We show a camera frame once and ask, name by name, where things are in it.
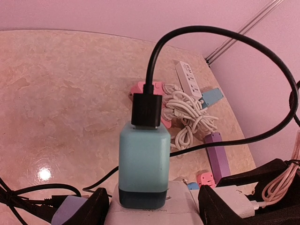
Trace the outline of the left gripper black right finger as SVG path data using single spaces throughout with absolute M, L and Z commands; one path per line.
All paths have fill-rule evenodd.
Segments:
M 207 185 L 200 187 L 198 203 L 204 225 L 248 225 Z

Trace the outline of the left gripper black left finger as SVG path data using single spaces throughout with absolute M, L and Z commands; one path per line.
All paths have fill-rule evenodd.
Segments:
M 109 209 L 106 189 L 98 188 L 82 207 L 80 225 L 103 225 Z

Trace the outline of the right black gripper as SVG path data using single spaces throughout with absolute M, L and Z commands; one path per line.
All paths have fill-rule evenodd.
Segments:
M 251 171 L 223 177 L 218 182 L 217 187 L 241 186 L 256 182 L 255 192 L 247 195 L 247 198 L 262 202 L 263 189 L 284 172 L 289 165 L 294 164 L 277 158 Z M 298 225 L 300 223 L 300 172 L 296 172 L 282 200 L 274 205 L 257 210 L 255 216 L 248 217 L 245 220 L 250 225 Z

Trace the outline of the white usb charger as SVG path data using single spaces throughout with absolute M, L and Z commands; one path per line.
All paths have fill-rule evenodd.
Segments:
M 246 195 L 236 186 L 223 186 L 212 188 L 217 195 L 241 218 L 249 218 L 255 215 L 259 208 L 256 201 L 249 200 Z M 199 212 L 199 190 L 187 190 L 185 198 L 190 201 L 190 208 Z

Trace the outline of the light blue charger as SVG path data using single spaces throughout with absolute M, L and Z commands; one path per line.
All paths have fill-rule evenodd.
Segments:
M 67 222 L 87 200 L 87 198 L 69 195 L 55 212 L 51 224 L 62 225 Z

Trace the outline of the white cube socket adapter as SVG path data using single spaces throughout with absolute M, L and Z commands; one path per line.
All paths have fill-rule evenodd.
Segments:
M 170 181 L 165 205 L 156 210 L 127 209 L 119 202 L 116 186 L 112 195 L 106 225 L 202 225 L 197 203 L 198 190 L 189 190 L 181 181 Z

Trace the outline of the blue plug adapter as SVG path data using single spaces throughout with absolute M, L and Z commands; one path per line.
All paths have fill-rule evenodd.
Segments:
M 190 182 L 187 184 L 189 190 L 198 190 L 199 185 L 196 182 Z

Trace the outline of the pink socket adapter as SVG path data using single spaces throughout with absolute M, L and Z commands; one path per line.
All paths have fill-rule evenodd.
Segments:
M 202 185 L 207 185 L 210 186 L 211 188 L 216 187 L 212 172 L 204 172 L 198 174 L 196 180 L 199 187 L 201 187 Z

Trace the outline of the teal usb charger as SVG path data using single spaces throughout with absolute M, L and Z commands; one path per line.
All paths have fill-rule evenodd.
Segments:
M 120 133 L 119 201 L 129 209 L 164 206 L 169 181 L 171 136 L 164 125 L 138 127 L 128 122 Z

